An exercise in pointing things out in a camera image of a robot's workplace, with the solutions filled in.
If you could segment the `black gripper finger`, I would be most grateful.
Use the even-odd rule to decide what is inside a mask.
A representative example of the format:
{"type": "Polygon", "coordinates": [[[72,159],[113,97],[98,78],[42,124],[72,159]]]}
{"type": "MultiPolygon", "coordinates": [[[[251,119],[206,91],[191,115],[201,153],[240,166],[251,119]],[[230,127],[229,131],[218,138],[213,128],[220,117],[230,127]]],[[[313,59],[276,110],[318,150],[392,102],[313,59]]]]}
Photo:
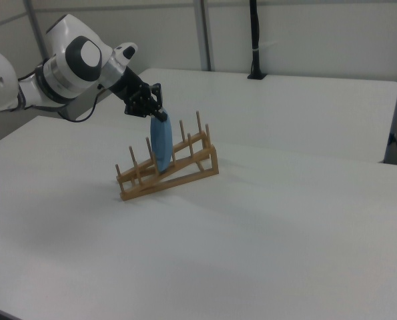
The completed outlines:
{"type": "Polygon", "coordinates": [[[151,91],[151,114],[159,121],[167,121],[168,114],[163,108],[161,84],[155,83],[149,89],[151,91]]]}
{"type": "Polygon", "coordinates": [[[124,103],[126,115],[147,117],[157,112],[154,100],[151,98],[125,99],[124,103]]]}

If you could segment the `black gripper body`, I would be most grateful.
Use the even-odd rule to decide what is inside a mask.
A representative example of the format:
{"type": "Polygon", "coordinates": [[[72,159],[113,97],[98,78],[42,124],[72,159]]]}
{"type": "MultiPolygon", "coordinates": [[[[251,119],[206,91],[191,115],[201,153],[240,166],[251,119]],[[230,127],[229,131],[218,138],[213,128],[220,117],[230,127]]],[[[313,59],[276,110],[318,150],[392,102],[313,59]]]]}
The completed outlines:
{"type": "Polygon", "coordinates": [[[111,87],[108,87],[108,89],[119,99],[126,102],[142,87],[148,85],[129,67],[126,67],[121,77],[111,87]]]}

